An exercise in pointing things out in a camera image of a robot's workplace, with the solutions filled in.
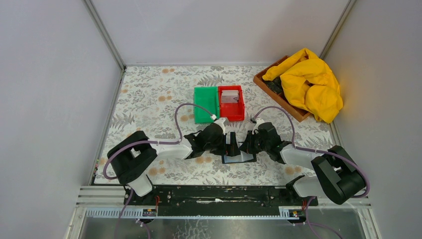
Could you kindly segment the black leather card holder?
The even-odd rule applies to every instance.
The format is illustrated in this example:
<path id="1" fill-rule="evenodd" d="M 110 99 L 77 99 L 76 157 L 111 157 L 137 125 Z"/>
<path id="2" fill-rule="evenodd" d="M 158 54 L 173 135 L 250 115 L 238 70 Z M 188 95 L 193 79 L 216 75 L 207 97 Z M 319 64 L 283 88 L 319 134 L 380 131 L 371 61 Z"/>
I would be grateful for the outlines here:
<path id="1" fill-rule="evenodd" d="M 249 154 L 239 149 L 229 150 L 222 157 L 223 164 L 256 162 L 256 154 Z"/>

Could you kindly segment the red plastic bin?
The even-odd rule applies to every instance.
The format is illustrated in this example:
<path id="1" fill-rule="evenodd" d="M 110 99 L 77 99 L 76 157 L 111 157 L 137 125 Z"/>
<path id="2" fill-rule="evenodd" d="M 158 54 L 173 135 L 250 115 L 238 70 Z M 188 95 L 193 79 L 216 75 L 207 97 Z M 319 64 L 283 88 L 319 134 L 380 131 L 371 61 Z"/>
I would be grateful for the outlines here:
<path id="1" fill-rule="evenodd" d="M 239 102 L 237 104 L 222 104 L 220 96 L 222 90 L 238 90 Z M 221 118 L 228 118 L 229 121 L 243 121 L 245 118 L 245 104 L 243 100 L 242 87 L 240 85 L 218 86 L 219 114 Z"/>

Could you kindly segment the green plastic bin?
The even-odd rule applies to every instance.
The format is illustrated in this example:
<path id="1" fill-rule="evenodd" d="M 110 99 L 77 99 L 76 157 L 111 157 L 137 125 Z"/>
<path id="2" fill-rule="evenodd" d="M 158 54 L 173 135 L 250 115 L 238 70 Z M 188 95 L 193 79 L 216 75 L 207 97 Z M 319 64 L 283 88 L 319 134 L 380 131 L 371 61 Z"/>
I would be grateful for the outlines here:
<path id="1" fill-rule="evenodd" d="M 195 87 L 194 104 L 201 106 L 219 118 L 218 87 Z M 201 108 L 194 107 L 194 121 L 196 124 L 212 123 L 214 119 Z"/>

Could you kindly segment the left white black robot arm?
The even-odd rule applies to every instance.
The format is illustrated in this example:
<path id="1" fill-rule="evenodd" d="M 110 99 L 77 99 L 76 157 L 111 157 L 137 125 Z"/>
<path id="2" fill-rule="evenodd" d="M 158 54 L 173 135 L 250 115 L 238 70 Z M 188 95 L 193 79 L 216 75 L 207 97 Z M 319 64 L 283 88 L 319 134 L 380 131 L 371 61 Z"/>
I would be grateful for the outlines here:
<path id="1" fill-rule="evenodd" d="M 204 152 L 238 159 L 237 141 L 226 143 L 225 127 L 212 123 L 198 132 L 184 135 L 179 142 L 152 140 L 143 131 L 136 131 L 108 153 L 105 167 L 112 166 L 115 178 L 129 186 L 135 198 L 144 205 L 154 200 L 153 186 L 146 172 L 155 159 L 191 159 Z"/>

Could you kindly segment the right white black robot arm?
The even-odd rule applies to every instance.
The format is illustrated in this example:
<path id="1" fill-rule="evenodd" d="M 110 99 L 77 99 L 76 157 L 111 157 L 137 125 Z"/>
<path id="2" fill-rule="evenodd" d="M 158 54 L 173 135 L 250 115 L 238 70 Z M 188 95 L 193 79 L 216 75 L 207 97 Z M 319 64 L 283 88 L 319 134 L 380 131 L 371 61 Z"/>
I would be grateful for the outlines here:
<path id="1" fill-rule="evenodd" d="M 368 179 L 358 169 L 350 155 L 339 145 L 327 151 L 297 146 L 292 140 L 282 140 L 270 122 L 252 120 L 242 152 L 256 155 L 265 152 L 271 160 L 314 171 L 313 176 L 298 176 L 286 184 L 288 203 L 298 205 L 305 198 L 325 197 L 341 205 L 350 198 L 365 197 L 370 188 Z"/>

